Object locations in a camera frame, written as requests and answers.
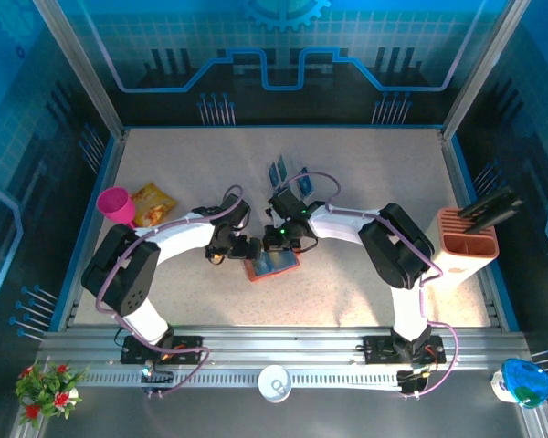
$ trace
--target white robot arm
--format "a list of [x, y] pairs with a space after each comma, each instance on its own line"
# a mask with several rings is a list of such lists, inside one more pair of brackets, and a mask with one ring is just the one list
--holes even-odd
[[[158, 264], [197, 247], [204, 247], [205, 257], [212, 262], [226, 256], [259, 258], [260, 241], [247, 241], [240, 235], [250, 211], [245, 202], [241, 201], [231, 213], [211, 220], [236, 201], [237, 197], [230, 194], [222, 205], [195, 209], [181, 220], [181, 224], [146, 238], [135, 247], [129, 263], [114, 276], [102, 301], [141, 339], [164, 349], [172, 347], [173, 329], [147, 297]], [[395, 204], [388, 204], [382, 210], [329, 211], [320, 202], [307, 206], [288, 188], [276, 193], [269, 203], [271, 208], [267, 213], [272, 217], [273, 225], [266, 226], [262, 240], [267, 251], [304, 252], [300, 240], [305, 237], [313, 239], [315, 245], [318, 239], [335, 238], [364, 246], [378, 274], [392, 291], [393, 349], [400, 363], [412, 362], [430, 336], [427, 319], [421, 314], [419, 292], [419, 278], [428, 265], [418, 258], [418, 252], [429, 259], [434, 249], [407, 214]], [[202, 218], [209, 221], [197, 222]], [[397, 233], [414, 245], [416, 254], [398, 241], [382, 221], [389, 221], [390, 227], [397, 228]], [[149, 231], [147, 228], [132, 230], [124, 225], [112, 227], [83, 274], [83, 286], [97, 296], [119, 256]]]
[[[216, 217], [232, 207], [230, 213]], [[152, 236], [136, 246], [101, 300], [113, 310], [111, 313], [114, 316], [120, 316], [141, 339], [151, 345], [170, 349], [173, 329], [148, 299], [156, 266], [185, 251], [203, 247], [205, 258], [216, 265], [225, 257], [259, 258], [260, 241], [255, 238], [247, 240], [240, 233], [248, 222], [249, 214], [249, 205], [238, 200], [236, 195], [229, 194], [220, 206], [200, 207], [175, 221], [180, 224], [163, 225], [166, 229], [158, 234], [152, 233]], [[151, 230], [113, 226], [84, 271], [82, 285], [97, 298], [121, 254]]]
[[[307, 206], [289, 188], [270, 200], [267, 214], [272, 225], [263, 239], [267, 251], [308, 251], [319, 239], [332, 238], [363, 245], [379, 276], [390, 286], [395, 321], [394, 348], [404, 361], [411, 361], [430, 336], [427, 318], [421, 311], [420, 277], [426, 273], [434, 248], [412, 219], [394, 203], [382, 210], [337, 209], [321, 202]], [[392, 233], [394, 228], [399, 237]], [[301, 239], [315, 243], [301, 248]], [[404, 237], [416, 251], [402, 241]]]

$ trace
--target metal rail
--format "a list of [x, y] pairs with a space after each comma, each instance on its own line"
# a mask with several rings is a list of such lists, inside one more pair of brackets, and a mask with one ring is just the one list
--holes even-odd
[[[142, 367], [120, 364], [121, 347], [113, 342], [116, 330], [115, 327], [83, 326], [63, 333], [48, 333], [37, 358], [50, 358], [55, 362], [71, 360], [78, 368], [89, 366], [86, 386], [160, 386], [141, 384]], [[360, 379], [367, 379], [366, 383], [379, 379], [377, 383], [393, 384], [391, 376], [402, 369], [401, 365], [365, 365], [364, 354], [356, 350], [362, 344], [362, 336], [389, 335], [387, 328], [186, 327], [177, 331], [180, 335], [202, 336], [204, 345], [212, 350], [210, 361], [199, 378], [190, 383], [193, 387], [255, 387], [258, 381], [252, 380], [252, 376], [271, 364], [288, 369], [299, 385], [303, 382], [308, 387], [314, 384], [333, 388], [351, 388], [362, 383]], [[450, 360], [454, 339], [447, 331], [435, 330], [435, 333], [442, 337]], [[529, 357], [521, 333], [502, 333], [495, 328], [460, 328], [458, 335], [457, 370], [496, 370], [507, 358]], [[193, 367], [167, 365], [163, 370], [175, 371], [174, 377], [179, 380]], [[308, 381], [301, 381], [300, 376], [306, 376]], [[342, 376], [353, 376], [356, 380], [346, 381]]]
[[116, 109], [111, 103], [97, 73], [93, 69], [83, 46], [79, 42], [73, 27], [63, 13], [57, 0], [33, 0], [42, 15], [48, 29], [57, 41], [61, 51], [77, 75], [79, 82], [91, 99], [93, 106], [110, 131], [111, 136], [120, 141], [124, 127]]

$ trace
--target speckled tabletop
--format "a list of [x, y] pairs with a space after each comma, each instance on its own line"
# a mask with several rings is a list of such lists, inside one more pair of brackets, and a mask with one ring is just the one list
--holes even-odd
[[[367, 128], [232, 128], [131, 130], [115, 185], [135, 192], [152, 181], [178, 205], [169, 219], [220, 204], [241, 184], [252, 207], [247, 233], [260, 237], [271, 195], [267, 169], [284, 153], [294, 167], [329, 172], [342, 184], [338, 206], [383, 208], [399, 203], [426, 229], [455, 199], [435, 130]], [[311, 200], [333, 185], [313, 179]], [[100, 239], [111, 223], [104, 220]], [[300, 267], [250, 283], [242, 262], [212, 266], [204, 250], [174, 257], [156, 269], [150, 300], [173, 324], [270, 326], [390, 326], [388, 286], [362, 246], [326, 239], [300, 256]], [[76, 324], [113, 323], [85, 292]], [[490, 324], [475, 276], [459, 287], [427, 291], [430, 318], [457, 327]]]

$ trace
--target knife block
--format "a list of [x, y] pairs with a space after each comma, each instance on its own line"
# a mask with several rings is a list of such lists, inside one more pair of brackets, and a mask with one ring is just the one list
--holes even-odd
[[[432, 261], [442, 269], [443, 276], [430, 283], [431, 286], [454, 288], [482, 269], [500, 253], [495, 228], [490, 226], [477, 235], [463, 232], [473, 222], [458, 217], [460, 208], [441, 208], [428, 227], [426, 236], [435, 247]], [[437, 273], [430, 268], [425, 278]]]

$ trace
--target snack bag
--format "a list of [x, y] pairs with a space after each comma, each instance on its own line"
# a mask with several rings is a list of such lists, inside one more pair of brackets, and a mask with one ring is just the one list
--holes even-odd
[[138, 226], [155, 226], [173, 210], [176, 201], [153, 182], [146, 184], [139, 192], [132, 195], [136, 205], [134, 222]]

